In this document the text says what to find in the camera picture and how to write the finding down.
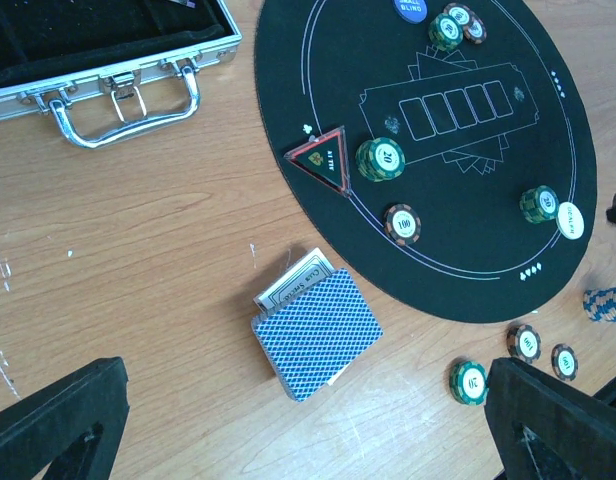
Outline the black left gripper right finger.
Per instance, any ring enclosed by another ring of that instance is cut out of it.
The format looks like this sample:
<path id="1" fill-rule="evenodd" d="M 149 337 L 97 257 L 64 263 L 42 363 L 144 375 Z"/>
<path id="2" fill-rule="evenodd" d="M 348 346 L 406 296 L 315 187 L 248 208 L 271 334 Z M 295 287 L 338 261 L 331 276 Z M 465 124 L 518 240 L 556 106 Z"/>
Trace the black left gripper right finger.
<path id="1" fill-rule="evenodd" d="M 492 362 L 488 387 L 501 479 L 616 479 L 616 407 L 513 358 Z"/>

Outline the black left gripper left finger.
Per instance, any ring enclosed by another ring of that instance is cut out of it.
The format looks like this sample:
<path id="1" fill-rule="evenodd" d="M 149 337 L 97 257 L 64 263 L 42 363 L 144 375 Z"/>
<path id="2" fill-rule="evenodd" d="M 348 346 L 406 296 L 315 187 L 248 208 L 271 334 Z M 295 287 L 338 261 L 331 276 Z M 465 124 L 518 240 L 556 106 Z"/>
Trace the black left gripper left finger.
<path id="1" fill-rule="evenodd" d="M 128 376 L 100 358 L 0 412 L 0 479 L 107 479 L 124 433 Z"/>

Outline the single brown chip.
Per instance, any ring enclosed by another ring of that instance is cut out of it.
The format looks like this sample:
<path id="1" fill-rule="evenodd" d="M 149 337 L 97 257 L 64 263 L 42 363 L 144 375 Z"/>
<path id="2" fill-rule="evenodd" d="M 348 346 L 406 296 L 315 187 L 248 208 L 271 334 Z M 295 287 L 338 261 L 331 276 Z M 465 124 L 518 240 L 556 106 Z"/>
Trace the single brown chip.
<path id="1" fill-rule="evenodd" d="M 394 204 L 385 212 L 384 229 L 396 244 L 412 245 L 420 237 L 421 219 L 411 206 Z"/>
<path id="2" fill-rule="evenodd" d="M 566 344 L 554 346 L 551 353 L 551 364 L 555 375 L 562 381 L 573 381 L 578 373 L 578 359 L 574 350 Z"/>

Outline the green poker chip stack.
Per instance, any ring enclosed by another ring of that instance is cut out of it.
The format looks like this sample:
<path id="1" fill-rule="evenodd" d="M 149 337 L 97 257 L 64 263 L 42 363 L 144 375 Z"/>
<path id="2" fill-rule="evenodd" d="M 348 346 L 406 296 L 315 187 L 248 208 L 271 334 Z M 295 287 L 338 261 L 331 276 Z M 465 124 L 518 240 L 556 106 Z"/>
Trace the green poker chip stack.
<path id="1" fill-rule="evenodd" d="M 488 393 L 484 366 L 475 361 L 456 363 L 450 371 L 449 388 L 454 399 L 461 404 L 483 404 Z"/>

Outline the brown poker chip stack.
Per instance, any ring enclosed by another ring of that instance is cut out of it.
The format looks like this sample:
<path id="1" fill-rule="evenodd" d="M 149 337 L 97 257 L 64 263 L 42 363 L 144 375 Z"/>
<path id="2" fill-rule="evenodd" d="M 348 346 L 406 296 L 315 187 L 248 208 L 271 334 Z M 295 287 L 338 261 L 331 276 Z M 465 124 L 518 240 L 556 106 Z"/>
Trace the brown poker chip stack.
<path id="1" fill-rule="evenodd" d="M 532 364 L 541 356 L 541 338 L 528 324 L 510 328 L 506 335 L 507 349 L 511 357 Z"/>

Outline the blue poker chip stack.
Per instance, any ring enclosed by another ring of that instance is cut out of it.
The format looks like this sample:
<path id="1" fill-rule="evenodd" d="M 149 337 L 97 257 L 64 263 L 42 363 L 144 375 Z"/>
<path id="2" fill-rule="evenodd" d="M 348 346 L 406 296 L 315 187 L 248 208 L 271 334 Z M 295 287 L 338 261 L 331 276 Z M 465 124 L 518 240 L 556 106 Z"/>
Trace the blue poker chip stack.
<path id="1" fill-rule="evenodd" d="M 583 309 L 593 322 L 616 322 L 616 287 L 585 291 Z"/>

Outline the white dealer button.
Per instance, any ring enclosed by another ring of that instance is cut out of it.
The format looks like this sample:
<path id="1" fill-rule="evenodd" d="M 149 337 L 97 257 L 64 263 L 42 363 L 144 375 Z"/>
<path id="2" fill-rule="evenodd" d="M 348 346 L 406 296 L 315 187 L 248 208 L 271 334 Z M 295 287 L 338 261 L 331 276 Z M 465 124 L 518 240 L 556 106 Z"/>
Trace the white dealer button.
<path id="1" fill-rule="evenodd" d="M 556 223 L 561 234 L 569 240 L 577 240 L 584 233 L 583 216 L 579 208 L 572 202 L 562 202 L 559 205 Z"/>

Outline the green chips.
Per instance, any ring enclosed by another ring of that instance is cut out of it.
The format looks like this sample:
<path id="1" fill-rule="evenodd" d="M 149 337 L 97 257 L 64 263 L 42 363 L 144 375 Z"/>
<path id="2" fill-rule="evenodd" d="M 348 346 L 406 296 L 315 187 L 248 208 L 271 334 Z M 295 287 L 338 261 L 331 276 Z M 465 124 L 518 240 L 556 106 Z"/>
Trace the green chips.
<path id="1" fill-rule="evenodd" d="M 429 24 L 428 35 L 437 49 L 448 52 L 462 42 L 463 29 L 452 16 L 440 13 Z"/>
<path id="2" fill-rule="evenodd" d="M 557 217 L 559 201 L 556 193 L 546 185 L 525 191 L 519 200 L 519 208 L 526 221 L 539 224 Z"/>
<path id="3" fill-rule="evenodd" d="M 405 170 L 405 154 L 392 139 L 378 137 L 365 141 L 355 154 L 361 175 L 372 182 L 393 180 Z"/>

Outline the blue-backed card deck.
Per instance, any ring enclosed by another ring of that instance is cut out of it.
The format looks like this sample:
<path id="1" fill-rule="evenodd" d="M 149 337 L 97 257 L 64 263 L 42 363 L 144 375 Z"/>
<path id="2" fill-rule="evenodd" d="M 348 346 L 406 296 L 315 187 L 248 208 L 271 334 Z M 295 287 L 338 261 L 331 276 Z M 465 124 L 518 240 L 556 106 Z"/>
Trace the blue-backed card deck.
<path id="1" fill-rule="evenodd" d="M 287 396 L 303 402 L 383 335 L 345 269 L 251 321 L 254 336 Z"/>

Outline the red triangular all-in marker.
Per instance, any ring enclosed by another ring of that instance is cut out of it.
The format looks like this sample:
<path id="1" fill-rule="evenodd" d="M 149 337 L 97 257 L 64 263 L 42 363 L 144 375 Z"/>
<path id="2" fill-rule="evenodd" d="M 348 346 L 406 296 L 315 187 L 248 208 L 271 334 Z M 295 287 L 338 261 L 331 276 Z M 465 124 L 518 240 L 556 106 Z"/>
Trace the red triangular all-in marker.
<path id="1" fill-rule="evenodd" d="M 286 152 L 284 159 L 344 197 L 350 195 L 345 127 L 339 126 Z"/>

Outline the brown chip top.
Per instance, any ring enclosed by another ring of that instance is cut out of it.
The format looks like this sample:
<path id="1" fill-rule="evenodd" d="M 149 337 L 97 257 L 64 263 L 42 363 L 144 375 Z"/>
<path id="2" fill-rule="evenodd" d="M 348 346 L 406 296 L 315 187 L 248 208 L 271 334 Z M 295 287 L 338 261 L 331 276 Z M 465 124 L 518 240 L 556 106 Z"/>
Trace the brown chip top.
<path id="1" fill-rule="evenodd" d="M 480 18 L 475 18 L 469 26 L 464 28 L 464 37 L 474 44 L 481 44 L 486 40 L 487 31 Z"/>
<path id="2" fill-rule="evenodd" d="M 474 23 L 474 12 L 465 4 L 449 3 L 444 7 L 443 12 L 451 16 L 463 29 L 470 28 Z"/>

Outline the purple small blind button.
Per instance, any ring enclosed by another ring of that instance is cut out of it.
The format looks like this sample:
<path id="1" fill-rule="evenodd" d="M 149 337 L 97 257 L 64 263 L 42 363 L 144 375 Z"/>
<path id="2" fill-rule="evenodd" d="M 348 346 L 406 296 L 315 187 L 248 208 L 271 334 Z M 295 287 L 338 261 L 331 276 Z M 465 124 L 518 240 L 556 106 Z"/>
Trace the purple small blind button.
<path id="1" fill-rule="evenodd" d="M 425 0 L 393 0 L 393 5 L 397 14 L 411 24 L 422 23 L 428 15 Z"/>

